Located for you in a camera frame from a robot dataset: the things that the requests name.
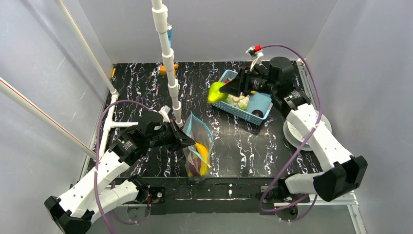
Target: yellow object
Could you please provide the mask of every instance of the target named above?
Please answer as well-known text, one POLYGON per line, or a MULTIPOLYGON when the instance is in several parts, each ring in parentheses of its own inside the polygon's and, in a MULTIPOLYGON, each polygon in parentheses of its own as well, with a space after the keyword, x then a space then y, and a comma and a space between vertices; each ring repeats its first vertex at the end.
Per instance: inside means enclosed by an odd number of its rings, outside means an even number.
MULTIPOLYGON (((177 64, 177 63, 174 64, 174 66, 173 66, 173 74, 175 74, 175 70, 176 70, 176 69, 178 69, 178 64, 177 64)), ((166 71, 164 65, 160 65, 160 66, 159 66, 159 74, 160 74, 161 76, 164 76, 164 75, 167 74, 167 71, 166 71)))
POLYGON ((198 142, 195 144, 196 151, 201 155, 201 168, 199 169, 199 175, 206 176, 208 174, 208 168, 211 168, 211 165, 208 162, 208 149, 198 142))
POLYGON ((224 82, 214 82, 212 85, 209 87, 208 91, 208 102, 211 104, 215 104, 220 101, 225 101, 225 99, 228 97, 228 94, 222 93, 219 91, 219 89, 224 86, 224 82))

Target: red connector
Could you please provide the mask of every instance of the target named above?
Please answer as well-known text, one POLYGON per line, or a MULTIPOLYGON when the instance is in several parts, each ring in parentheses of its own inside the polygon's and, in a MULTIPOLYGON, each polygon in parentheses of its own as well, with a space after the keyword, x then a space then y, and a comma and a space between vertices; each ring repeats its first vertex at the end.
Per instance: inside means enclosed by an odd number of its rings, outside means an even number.
POLYGON ((258 52, 258 51, 262 50, 261 45, 256 45, 254 47, 254 50, 255 50, 255 52, 258 52))

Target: orange object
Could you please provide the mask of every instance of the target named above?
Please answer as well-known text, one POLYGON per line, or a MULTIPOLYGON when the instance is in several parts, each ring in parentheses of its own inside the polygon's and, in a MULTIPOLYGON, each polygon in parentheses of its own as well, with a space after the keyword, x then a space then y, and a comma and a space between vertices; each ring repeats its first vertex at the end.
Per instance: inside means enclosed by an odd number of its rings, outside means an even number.
MULTIPOLYGON (((173 72, 174 72, 174 74, 175 74, 175 70, 176 70, 176 69, 178 69, 178 64, 177 64, 177 63, 174 64, 174 66, 173 66, 173 72)), ((159 66, 159 74, 160 74, 161 76, 164 76, 164 75, 167 74, 167 71, 166 71, 164 65, 160 65, 160 66, 159 66)))

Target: gray floor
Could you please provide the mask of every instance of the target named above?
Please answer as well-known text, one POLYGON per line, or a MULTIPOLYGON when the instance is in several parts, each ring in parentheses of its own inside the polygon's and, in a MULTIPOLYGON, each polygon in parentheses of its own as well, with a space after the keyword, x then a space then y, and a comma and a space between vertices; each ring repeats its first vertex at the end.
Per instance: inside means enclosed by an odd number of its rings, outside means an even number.
MULTIPOLYGON (((306 206, 300 206, 300 214, 306 206)), ((127 208, 115 210, 124 220, 127 208)), ((138 226, 115 221, 118 234, 355 234, 346 205, 315 206, 309 215, 292 224, 279 222, 276 216, 259 214, 167 214, 153 215, 138 226)), ((88 234, 108 234, 100 218, 88 234)))

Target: banana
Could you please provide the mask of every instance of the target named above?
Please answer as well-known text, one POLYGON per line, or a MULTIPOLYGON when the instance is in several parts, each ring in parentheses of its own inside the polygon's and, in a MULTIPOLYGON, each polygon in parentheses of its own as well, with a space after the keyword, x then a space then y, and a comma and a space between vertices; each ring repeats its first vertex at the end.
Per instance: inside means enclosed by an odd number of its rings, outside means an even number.
POLYGON ((201 162, 201 168, 199 169, 199 174, 201 176, 206 176, 208 173, 208 168, 210 168, 210 164, 208 162, 208 149, 203 145, 198 142, 195 144, 196 146, 196 151, 201 155, 202 157, 202 162, 201 162))

